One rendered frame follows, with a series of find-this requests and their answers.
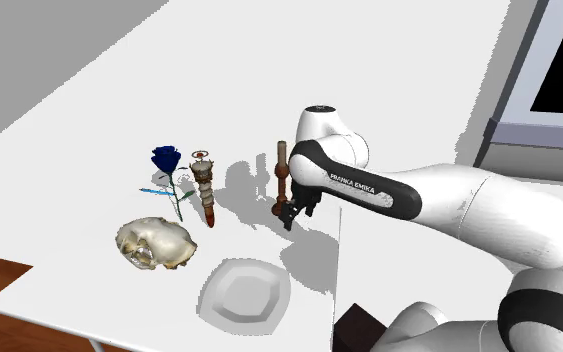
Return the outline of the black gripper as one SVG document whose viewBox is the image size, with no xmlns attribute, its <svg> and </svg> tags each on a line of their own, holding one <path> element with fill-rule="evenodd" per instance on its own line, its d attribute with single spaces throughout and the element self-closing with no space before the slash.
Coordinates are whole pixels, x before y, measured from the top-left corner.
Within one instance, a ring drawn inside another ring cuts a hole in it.
<svg viewBox="0 0 563 352">
<path fill-rule="evenodd" d="M 292 229 L 294 218 L 300 209 L 305 208 L 305 214 L 312 217 L 314 209 L 322 197 L 322 193 L 315 187 L 304 186 L 295 180 L 291 183 L 291 191 L 292 200 L 281 204 L 280 213 L 280 220 L 287 231 Z"/>
</svg>

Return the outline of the beige animal skull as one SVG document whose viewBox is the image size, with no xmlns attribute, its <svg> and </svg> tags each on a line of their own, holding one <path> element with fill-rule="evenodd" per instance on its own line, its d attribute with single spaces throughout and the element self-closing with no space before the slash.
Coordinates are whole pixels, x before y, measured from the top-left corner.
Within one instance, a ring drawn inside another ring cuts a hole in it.
<svg viewBox="0 0 563 352">
<path fill-rule="evenodd" d="M 141 270 L 154 270 L 158 265 L 176 270 L 186 266 L 198 248 L 185 228 L 162 217 L 124 224 L 117 231 L 115 243 L 121 255 Z"/>
</svg>

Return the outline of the white square plate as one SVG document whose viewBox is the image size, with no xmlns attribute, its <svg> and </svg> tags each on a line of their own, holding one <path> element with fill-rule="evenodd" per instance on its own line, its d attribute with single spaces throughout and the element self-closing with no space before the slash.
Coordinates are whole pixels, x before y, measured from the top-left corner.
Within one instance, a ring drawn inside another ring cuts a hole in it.
<svg viewBox="0 0 563 352">
<path fill-rule="evenodd" d="M 232 335 L 271 335 L 291 298 L 289 273 L 266 261 L 226 258 L 202 285 L 196 314 Z"/>
</svg>

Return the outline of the window with pale frame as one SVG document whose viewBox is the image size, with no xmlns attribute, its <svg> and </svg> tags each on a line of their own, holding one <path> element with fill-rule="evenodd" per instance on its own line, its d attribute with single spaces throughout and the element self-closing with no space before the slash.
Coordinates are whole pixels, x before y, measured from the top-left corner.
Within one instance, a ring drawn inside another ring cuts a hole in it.
<svg viewBox="0 0 563 352">
<path fill-rule="evenodd" d="M 474 165 L 493 144 L 563 149 L 563 0 L 538 0 Z"/>
</svg>

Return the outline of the brown wooden candlestick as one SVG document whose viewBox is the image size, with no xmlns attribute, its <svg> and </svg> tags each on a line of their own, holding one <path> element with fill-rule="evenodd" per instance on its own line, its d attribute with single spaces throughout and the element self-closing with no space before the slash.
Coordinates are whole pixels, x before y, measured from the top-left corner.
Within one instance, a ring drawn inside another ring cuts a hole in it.
<svg viewBox="0 0 563 352">
<path fill-rule="evenodd" d="M 277 163 L 275 165 L 275 176 L 277 177 L 276 203 L 271 211 L 275 216 L 280 216 L 282 204 L 287 201 L 286 195 L 286 179 L 289 176 L 289 166 L 287 164 L 287 143 L 283 140 L 277 142 Z"/>
</svg>

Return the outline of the dark robot stand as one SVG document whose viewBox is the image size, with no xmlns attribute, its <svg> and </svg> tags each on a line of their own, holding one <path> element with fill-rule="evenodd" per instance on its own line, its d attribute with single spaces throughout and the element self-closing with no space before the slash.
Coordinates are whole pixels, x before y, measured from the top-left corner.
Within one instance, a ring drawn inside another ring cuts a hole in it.
<svg viewBox="0 0 563 352">
<path fill-rule="evenodd" d="M 357 303 L 335 322 L 332 352 L 370 352 L 387 327 Z"/>
</svg>

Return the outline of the blue rose with green stem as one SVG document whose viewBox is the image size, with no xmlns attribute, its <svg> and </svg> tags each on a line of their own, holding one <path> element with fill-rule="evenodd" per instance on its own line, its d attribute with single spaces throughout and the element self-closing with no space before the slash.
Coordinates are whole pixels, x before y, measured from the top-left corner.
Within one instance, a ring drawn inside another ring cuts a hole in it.
<svg viewBox="0 0 563 352">
<path fill-rule="evenodd" d="M 172 190 L 172 194 L 175 198 L 177 215 L 179 220 L 182 221 L 183 216 L 180 210 L 179 203 L 192 196 L 195 191 L 188 191 L 181 197 L 179 197 L 176 193 L 173 174 L 178 169 L 178 164 L 181 159 L 181 153 L 174 146 L 159 146 L 154 148 L 152 150 L 152 153 L 153 156 L 151 157 L 151 160 L 153 164 L 169 178 L 169 184 Z"/>
</svg>

